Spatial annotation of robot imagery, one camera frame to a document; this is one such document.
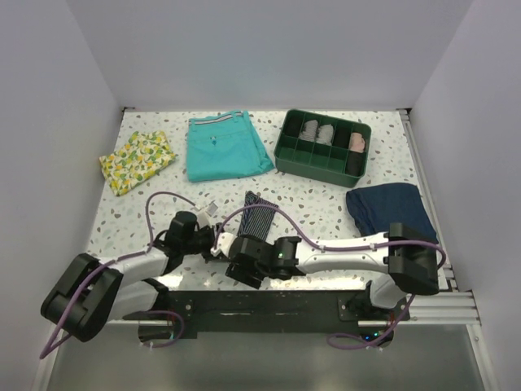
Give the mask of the navy white striped underwear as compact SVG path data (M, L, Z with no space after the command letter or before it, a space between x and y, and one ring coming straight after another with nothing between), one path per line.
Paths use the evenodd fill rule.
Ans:
M244 205L249 206L254 204L268 205L268 208L252 208L244 210L239 224L238 234L249 235L260 240L266 240L274 219L274 208L277 208L278 205L261 198L252 191L247 191L244 198Z

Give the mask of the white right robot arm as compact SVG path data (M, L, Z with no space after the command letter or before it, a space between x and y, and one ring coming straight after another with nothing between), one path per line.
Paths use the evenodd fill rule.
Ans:
M439 293L438 244L402 224L355 239L306 239L286 236L272 244L253 236L220 233L211 248L232 268L229 276L252 288L265 278L289 280L328 270L372 271L378 278L366 285L365 315L380 320L406 295Z

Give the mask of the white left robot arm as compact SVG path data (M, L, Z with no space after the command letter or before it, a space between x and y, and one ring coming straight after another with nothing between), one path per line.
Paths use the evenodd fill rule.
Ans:
M150 248L115 260L82 253L50 290L41 315L82 342L93 339L107 321L127 314L142 311L149 319L161 319L169 300L161 295L166 288L152 280L176 270L187 255L211 257L219 227L204 213L181 211Z

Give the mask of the lemon print folded cloth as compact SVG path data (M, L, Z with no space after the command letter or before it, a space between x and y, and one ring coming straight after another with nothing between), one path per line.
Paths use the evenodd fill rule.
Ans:
M164 131L132 133L123 146L100 156L101 172L115 196L124 196L176 160Z

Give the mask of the teal folded shorts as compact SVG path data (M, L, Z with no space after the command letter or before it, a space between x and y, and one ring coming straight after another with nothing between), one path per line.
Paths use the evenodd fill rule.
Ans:
M190 182L245 178L274 169L247 111L191 118L186 172Z

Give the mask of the dark blue folded garment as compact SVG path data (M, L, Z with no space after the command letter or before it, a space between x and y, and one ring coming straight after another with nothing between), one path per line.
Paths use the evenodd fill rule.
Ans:
M399 222L438 244L419 189L409 183L386 183L346 193L346 206L362 236L386 231Z

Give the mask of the green divided organizer box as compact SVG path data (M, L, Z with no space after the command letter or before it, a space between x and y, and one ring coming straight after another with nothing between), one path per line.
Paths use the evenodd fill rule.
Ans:
M300 139L303 124L310 120L317 120L318 128L331 124L334 129L338 121L350 122L351 133L358 132L365 139L365 151L357 153L322 145L316 139L313 143ZM274 149L276 168L287 174L353 188L366 173L370 139L371 128L367 124L292 109L286 114Z

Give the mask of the grey rolled sock left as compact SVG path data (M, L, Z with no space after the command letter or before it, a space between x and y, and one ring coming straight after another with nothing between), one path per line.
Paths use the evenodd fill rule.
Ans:
M303 124L302 130L300 131L299 138L304 141L314 142L317 137L318 121L310 120Z

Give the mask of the white grey rolled sock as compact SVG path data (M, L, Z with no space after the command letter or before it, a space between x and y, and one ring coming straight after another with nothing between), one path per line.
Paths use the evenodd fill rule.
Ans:
M333 125L331 125L331 124L321 125L317 129L316 142L320 143L322 145L331 146L334 132L335 132L335 129L334 129Z

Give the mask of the black rolled garment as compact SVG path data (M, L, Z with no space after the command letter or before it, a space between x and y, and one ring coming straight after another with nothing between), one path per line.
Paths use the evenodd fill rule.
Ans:
M334 147L348 148L351 137L352 124L348 121L338 121L335 127L335 134L332 140Z

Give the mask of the pink rolled garment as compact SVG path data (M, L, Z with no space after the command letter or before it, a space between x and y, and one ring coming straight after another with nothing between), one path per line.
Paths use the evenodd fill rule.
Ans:
M351 133L348 149L352 152L363 153L366 149L366 141L362 134L358 132Z

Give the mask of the aluminium frame rail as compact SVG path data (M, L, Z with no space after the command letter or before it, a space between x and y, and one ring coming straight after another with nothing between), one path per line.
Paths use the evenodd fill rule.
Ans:
M440 246L444 247L444 236L440 228L436 207L431 196L431 189L414 136L409 110L400 109L398 113L400 114L401 124L404 128L404 134L408 142L414 168L416 169L418 186L423 195L423 203L427 215L436 230ZM414 319L413 323L418 326L461 327L464 341L467 344L465 357L476 365L476 376L479 378L479 382L485 390L499 390L501 386L494 372L493 363L484 340L482 319L477 308L474 293L471 290L463 291L459 288L453 265L449 259L442 266L440 276L442 281L447 284L448 289L440 294L441 298L435 304L425 305L423 308L427 312L420 319Z

